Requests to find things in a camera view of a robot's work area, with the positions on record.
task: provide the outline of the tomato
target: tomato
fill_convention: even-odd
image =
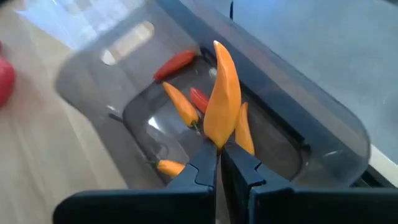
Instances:
[[[15,84],[15,70],[4,58],[0,57],[0,108],[7,102]]]

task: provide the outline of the red object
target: red object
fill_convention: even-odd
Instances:
[[[194,50],[185,50],[174,57],[170,58],[154,75],[156,81],[160,81],[176,72],[178,69],[188,65],[194,58],[196,52]]]
[[[189,97],[192,103],[202,112],[206,112],[207,105],[209,104],[209,99],[205,96],[199,89],[191,88]]]
[[[0,108],[6,104],[15,84],[15,70],[4,58],[0,57]]]

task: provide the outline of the clear plastic container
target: clear plastic container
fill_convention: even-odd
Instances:
[[[197,152],[204,137],[184,125],[152,77],[173,54],[195,47],[199,56],[168,82],[187,96],[191,87],[209,96],[214,40],[235,62],[256,157],[265,165],[312,187],[349,186],[364,172],[369,138],[347,108],[215,10],[197,1],[158,0],[76,53],[56,83],[93,123],[129,187],[170,180],[145,161],[188,162]],[[142,162],[132,163],[137,156]],[[137,170],[139,177],[132,174]]]

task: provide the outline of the chili pepper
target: chili pepper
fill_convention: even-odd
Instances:
[[[167,82],[163,82],[163,87],[166,90],[169,97],[172,99],[174,106],[180,114],[182,120],[188,127],[194,126],[197,129],[197,123],[199,116],[197,111],[192,104],[186,99],[186,97],[174,86]]]
[[[7,102],[15,84],[15,70],[4,58],[0,57],[0,108]]]
[[[188,65],[194,58],[196,52],[194,50],[185,50],[174,57],[170,58],[161,68],[155,73],[154,79],[156,81],[162,80],[178,69]]]
[[[217,77],[203,122],[204,131],[218,147],[227,142],[235,129],[241,107],[241,89],[235,64],[228,50],[214,41],[217,55]]]
[[[243,103],[239,110],[239,118],[235,127],[235,141],[248,153],[254,155],[254,145],[248,123],[248,103]]]
[[[179,162],[162,159],[157,163],[156,168],[171,177],[176,177],[184,170],[185,165]]]
[[[197,88],[191,88],[189,96],[192,103],[200,110],[200,112],[204,114],[206,112],[207,104],[209,103],[209,99],[207,98],[207,96],[205,96]]]

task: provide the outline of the yellow chili pepper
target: yellow chili pepper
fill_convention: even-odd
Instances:
[[[166,159],[162,159],[157,163],[157,169],[171,177],[178,176],[184,168],[184,164]]]
[[[243,103],[239,111],[235,127],[235,141],[248,153],[254,155],[254,145],[248,123],[248,103]]]
[[[182,120],[188,127],[196,127],[199,116],[197,111],[187,98],[174,86],[167,82],[163,82],[163,87],[166,90],[169,97],[172,99],[174,106],[180,114]]]
[[[217,55],[217,77],[209,104],[206,109],[203,127],[221,152],[229,136],[235,129],[241,107],[241,89],[235,64],[227,49],[214,41]]]

